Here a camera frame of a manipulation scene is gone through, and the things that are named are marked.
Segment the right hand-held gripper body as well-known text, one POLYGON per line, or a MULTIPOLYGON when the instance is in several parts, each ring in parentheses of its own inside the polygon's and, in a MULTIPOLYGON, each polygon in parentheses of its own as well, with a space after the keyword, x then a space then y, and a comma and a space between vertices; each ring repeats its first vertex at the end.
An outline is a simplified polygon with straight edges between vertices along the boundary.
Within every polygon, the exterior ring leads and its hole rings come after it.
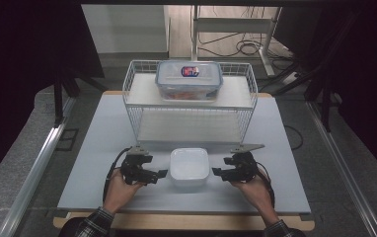
POLYGON ((252 151, 264 148, 263 144, 241 144, 231 150, 232 156, 225 157, 226 165, 234 166, 234 169, 223 171, 223 180, 229 182, 249 182, 255 176, 263 176, 257 165, 252 151))

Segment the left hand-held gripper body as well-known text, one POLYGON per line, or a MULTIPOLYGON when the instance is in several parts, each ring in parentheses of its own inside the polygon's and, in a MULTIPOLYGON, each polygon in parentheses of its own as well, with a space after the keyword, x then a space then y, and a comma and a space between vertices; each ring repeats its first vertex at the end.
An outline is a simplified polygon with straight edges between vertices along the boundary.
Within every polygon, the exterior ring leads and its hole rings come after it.
POLYGON ((144 169, 142 165, 151 163, 152 159, 153 156, 141 146, 131 147, 126 152, 126 156, 120 166, 120 171, 124 175, 125 182, 132 185, 143 178, 150 178, 150 170, 144 169))

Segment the white square bowl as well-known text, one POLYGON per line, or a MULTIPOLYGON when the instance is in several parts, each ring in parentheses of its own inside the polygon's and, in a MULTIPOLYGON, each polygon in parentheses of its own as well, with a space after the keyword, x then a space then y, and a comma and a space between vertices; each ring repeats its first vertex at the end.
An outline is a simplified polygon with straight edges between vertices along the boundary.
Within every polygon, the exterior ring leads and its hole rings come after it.
POLYGON ((208 153, 203 148, 178 148, 170 156, 171 179, 180 188, 196 188, 209 176, 208 153))

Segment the white wire rack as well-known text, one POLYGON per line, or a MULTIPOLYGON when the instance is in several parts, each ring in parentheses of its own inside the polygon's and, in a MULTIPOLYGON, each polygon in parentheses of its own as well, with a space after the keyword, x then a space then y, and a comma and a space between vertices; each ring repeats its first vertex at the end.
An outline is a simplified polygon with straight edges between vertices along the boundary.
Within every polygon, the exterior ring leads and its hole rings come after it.
POLYGON ((217 62, 223 85, 215 101, 202 102, 164 100, 155 83, 160 61, 131 61, 123 82, 123 101, 138 141, 243 141, 258 100, 251 64, 217 62))

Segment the clear container with blue lid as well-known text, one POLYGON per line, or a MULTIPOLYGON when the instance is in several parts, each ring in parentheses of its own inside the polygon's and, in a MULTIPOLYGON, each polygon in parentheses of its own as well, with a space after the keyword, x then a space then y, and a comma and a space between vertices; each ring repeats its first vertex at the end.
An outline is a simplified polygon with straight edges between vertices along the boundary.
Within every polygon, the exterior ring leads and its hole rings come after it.
POLYGON ((220 65, 213 61, 160 61, 155 83, 164 100, 215 101, 223 85, 220 65))

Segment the person's left hand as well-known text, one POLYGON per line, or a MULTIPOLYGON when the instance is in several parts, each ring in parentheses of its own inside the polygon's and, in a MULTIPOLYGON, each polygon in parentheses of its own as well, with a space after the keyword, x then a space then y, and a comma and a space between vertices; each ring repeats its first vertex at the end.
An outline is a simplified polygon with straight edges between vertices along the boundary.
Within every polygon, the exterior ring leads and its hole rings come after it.
POLYGON ((144 184, 139 182, 132 185, 127 184, 123 179, 120 169, 115 169, 110 179, 103 209, 110 214, 118 213, 143 186, 144 184))

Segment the person's right hand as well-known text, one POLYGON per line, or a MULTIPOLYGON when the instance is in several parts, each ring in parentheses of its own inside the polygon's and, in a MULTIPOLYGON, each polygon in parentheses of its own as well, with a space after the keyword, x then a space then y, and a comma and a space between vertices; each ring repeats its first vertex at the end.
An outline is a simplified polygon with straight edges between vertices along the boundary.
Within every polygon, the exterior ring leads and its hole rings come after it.
POLYGON ((272 206, 270 194, 259 176, 255 176, 247 183, 231 182, 231 185, 239 189, 247 201, 259 212, 266 227, 270 227, 279 220, 272 206))

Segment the black stand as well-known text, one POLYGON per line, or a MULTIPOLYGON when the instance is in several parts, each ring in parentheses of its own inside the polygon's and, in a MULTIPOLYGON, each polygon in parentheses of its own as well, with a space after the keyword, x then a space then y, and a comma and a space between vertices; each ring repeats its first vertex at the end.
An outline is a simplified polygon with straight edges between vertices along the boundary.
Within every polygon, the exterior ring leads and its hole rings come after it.
POLYGON ((309 76, 311 82, 304 93, 304 97, 307 101, 316 101, 318 96, 322 96, 320 121, 326 132, 330 132, 332 75, 328 67, 318 66, 309 73, 309 76))
POLYGON ((80 89, 75 81, 73 71, 70 69, 61 70, 55 75, 53 84, 55 127, 59 127, 64 118, 62 90, 65 90, 66 94, 71 98, 79 96, 80 89))

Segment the white cabinet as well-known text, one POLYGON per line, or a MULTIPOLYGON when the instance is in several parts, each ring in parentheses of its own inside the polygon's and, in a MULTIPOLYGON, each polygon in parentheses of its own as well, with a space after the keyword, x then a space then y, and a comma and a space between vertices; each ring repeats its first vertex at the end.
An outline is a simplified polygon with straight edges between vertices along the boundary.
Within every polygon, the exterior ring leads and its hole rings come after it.
POLYGON ((83 4, 97 53, 169 51, 168 7, 165 5, 83 4))

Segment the black curtain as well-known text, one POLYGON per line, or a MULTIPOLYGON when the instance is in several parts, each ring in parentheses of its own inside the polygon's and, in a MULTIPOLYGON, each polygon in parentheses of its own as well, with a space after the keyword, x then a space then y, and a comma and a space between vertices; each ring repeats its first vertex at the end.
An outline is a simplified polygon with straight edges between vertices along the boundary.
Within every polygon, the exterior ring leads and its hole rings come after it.
MULTIPOLYGON (((332 89, 339 113, 377 159, 377 0, 355 0, 353 8, 359 14, 334 57, 332 89)), ((274 37, 312 68, 346 15, 340 7, 284 7, 274 37)))
POLYGON ((0 163, 35 95, 64 76, 104 71, 83 8, 69 0, 0 0, 0 163))

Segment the black floor socket frame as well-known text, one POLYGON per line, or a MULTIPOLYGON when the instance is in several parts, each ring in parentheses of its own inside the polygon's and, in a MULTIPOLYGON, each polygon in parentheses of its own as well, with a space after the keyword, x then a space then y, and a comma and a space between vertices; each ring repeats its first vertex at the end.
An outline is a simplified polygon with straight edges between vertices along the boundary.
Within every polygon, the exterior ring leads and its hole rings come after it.
POLYGON ((55 147, 56 151, 71 151, 75 144, 79 129, 64 129, 55 147))

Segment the aluminium rail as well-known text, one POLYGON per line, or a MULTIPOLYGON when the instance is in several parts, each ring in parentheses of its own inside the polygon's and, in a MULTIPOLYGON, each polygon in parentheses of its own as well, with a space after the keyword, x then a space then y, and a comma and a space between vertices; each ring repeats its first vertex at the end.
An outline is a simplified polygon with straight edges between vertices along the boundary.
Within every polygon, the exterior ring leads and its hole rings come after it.
POLYGON ((68 98, 61 110, 65 116, 60 120, 57 127, 53 127, 45 142, 39 151, 39 154, 33 164, 30 172, 25 178, 12 206, 9 208, 8 213, 0 227, 0 237, 13 237, 17 231, 18 226, 27 210, 27 207, 32 200, 32 197, 38 187, 40 179, 46 169, 52 153, 55 150, 56 144, 64 130, 66 123, 69 120, 70 113, 74 107, 76 100, 68 98))
POLYGON ((363 194, 360 186, 351 174, 349 167, 344 160, 339 147, 330 132, 321 122, 322 115, 318 106, 313 102, 306 102, 306 107, 311 114, 312 120, 316 125, 322 139, 329 150, 331 157, 338 169, 339 175, 360 215, 360 218, 371 237, 377 237, 377 216, 375 215, 369 201, 363 194))

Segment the white metal desk frame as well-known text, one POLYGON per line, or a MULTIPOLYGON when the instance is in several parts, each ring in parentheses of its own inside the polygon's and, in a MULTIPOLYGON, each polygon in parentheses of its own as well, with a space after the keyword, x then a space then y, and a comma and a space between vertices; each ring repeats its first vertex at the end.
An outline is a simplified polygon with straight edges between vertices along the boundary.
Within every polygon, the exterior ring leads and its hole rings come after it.
POLYGON ((190 59, 198 58, 198 34, 199 33, 230 33, 230 34, 264 34, 264 42, 258 51, 268 77, 274 77, 275 73, 269 60, 269 45, 275 31, 275 27, 281 12, 281 7, 276 7, 270 18, 203 18, 199 15, 200 7, 193 5, 191 13, 191 53, 190 59))

